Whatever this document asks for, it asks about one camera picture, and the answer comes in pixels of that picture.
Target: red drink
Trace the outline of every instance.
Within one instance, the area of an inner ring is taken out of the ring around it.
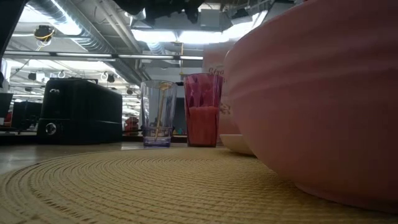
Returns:
[[[188,145],[215,147],[223,77],[207,73],[185,77],[185,114]]]

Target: black box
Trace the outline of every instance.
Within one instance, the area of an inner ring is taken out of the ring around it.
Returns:
[[[119,93],[79,78],[45,86],[37,135],[42,144],[99,144],[122,140]]]

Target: ceiling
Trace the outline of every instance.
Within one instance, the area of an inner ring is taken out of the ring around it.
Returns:
[[[116,14],[108,12],[107,17],[100,13],[100,9],[94,3],[96,0],[62,0],[71,2],[77,10],[79,10],[84,17],[93,25],[94,29],[103,37],[103,39],[112,46],[112,48],[119,54],[136,54],[132,51],[131,43],[126,43],[124,39],[120,36],[120,32],[117,32],[115,27],[112,25],[116,24],[121,29],[124,26],[126,29],[142,29],[145,26],[141,21],[133,23],[131,26],[131,17],[125,11],[120,9],[113,1],[110,1],[110,5]],[[210,10],[212,13],[215,11],[220,14],[218,19],[216,19],[216,26],[213,26],[212,20],[207,22],[208,27],[201,26],[204,19],[200,19],[198,24],[192,24],[186,18],[184,13],[177,14],[174,13],[170,17],[161,17],[156,19],[154,28],[157,30],[171,30],[180,35],[182,32],[187,30],[203,30],[211,29],[212,31],[221,32],[232,26],[230,16],[234,13],[234,7],[246,7],[256,6],[255,8],[250,8],[252,10],[251,14],[255,14],[264,10],[268,10],[265,2],[270,1],[240,1],[240,0],[210,0],[206,1],[205,4],[201,6],[201,14],[205,15],[206,9]],[[65,36],[59,30],[54,34],[51,42],[42,46],[34,36],[33,32],[39,25],[53,26],[53,24],[48,20],[47,17],[30,10],[25,7],[24,12],[17,24],[15,32],[11,38],[8,45],[8,50],[24,50],[24,51],[46,51],[46,52],[75,52],[75,53],[87,53],[87,50],[78,45],[75,39],[70,36]],[[137,46],[142,50],[144,54],[152,54],[150,48],[146,42],[136,41]],[[182,50],[181,44],[176,44],[172,42],[161,42],[159,43],[165,50],[167,54],[180,54]],[[184,44],[183,54],[192,56],[202,56],[203,55],[203,44]],[[120,94],[126,94],[127,88],[135,89],[135,94],[131,95],[133,98],[139,96],[139,87],[135,84],[128,83],[122,78],[121,74],[114,67],[110,66],[109,63],[104,63],[100,61],[66,61],[66,60],[35,60],[35,59],[16,59],[7,58],[7,65],[9,67],[8,80],[10,82],[10,91],[18,95],[26,94],[42,94],[42,88],[34,88],[32,92],[26,92],[25,88],[17,87],[22,85],[44,85],[46,80],[29,80],[28,74],[35,72],[37,74],[43,75],[44,77],[86,77],[95,78],[99,80],[99,83],[104,86],[114,87],[115,91],[120,92]],[[184,61],[183,68],[180,67],[180,63],[170,63],[170,61],[164,60],[143,60],[142,63],[137,63],[135,59],[124,59],[123,63],[128,65],[130,69],[143,70],[152,79],[162,79],[169,80],[171,82],[177,82],[180,80],[179,73],[197,73],[201,72],[201,61]],[[106,76],[108,74],[115,74],[115,82],[108,83],[106,81]],[[36,98],[21,97],[21,99],[34,100]]]

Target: white bowl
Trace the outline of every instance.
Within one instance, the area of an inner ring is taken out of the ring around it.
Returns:
[[[244,142],[241,134],[220,134],[220,138],[224,146],[229,150],[242,154],[254,155],[248,145]]]

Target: knob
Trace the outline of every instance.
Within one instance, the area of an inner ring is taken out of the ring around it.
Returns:
[[[57,132],[57,125],[53,124],[53,123],[49,123],[45,126],[45,132],[48,135],[53,135]]]

